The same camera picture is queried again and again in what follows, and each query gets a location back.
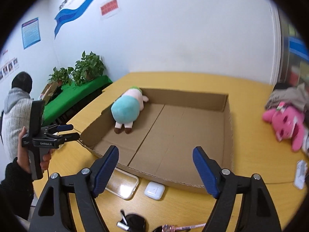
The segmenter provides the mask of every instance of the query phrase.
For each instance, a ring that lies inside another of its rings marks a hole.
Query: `plush toy's brown foot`
[[[131,133],[132,132],[132,128],[125,128],[125,132],[126,132],[126,134]]]
[[[114,132],[117,133],[117,134],[119,134],[119,133],[121,133],[121,129],[115,127],[115,128],[114,128]]]

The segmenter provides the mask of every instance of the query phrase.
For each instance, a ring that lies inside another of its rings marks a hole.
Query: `gray sweater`
[[[17,156],[18,135],[23,126],[29,129],[32,99],[20,88],[12,88],[4,101],[2,139],[10,162]]]

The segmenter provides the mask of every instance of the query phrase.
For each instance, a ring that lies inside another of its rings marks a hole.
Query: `red sign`
[[[118,8],[117,0],[112,0],[101,7],[101,14],[104,16],[108,12],[111,12]]]

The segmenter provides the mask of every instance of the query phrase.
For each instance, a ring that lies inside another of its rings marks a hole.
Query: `small cardboard box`
[[[40,99],[44,100],[45,104],[47,104],[50,98],[53,96],[54,92],[56,91],[57,87],[57,82],[51,82],[47,84],[41,93]]]
[[[222,168],[233,170],[233,140],[228,96],[146,89],[149,98],[133,131],[114,132],[109,106],[80,135],[81,143],[101,157],[110,145],[119,149],[117,167],[167,186],[206,193],[192,160],[201,146]]]

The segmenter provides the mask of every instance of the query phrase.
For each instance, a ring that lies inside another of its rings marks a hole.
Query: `stuffed animal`
[[[121,95],[111,107],[112,115],[116,120],[115,133],[119,134],[124,125],[126,134],[129,134],[132,131],[133,122],[139,116],[139,112],[144,109],[144,102],[148,100],[146,96],[143,96],[142,90],[136,86]]]
[[[303,122],[305,119],[303,112],[300,112],[292,105],[280,102],[277,108],[264,112],[262,118],[272,124],[279,142],[282,139],[291,138],[293,151],[297,151],[302,147],[304,137]]]

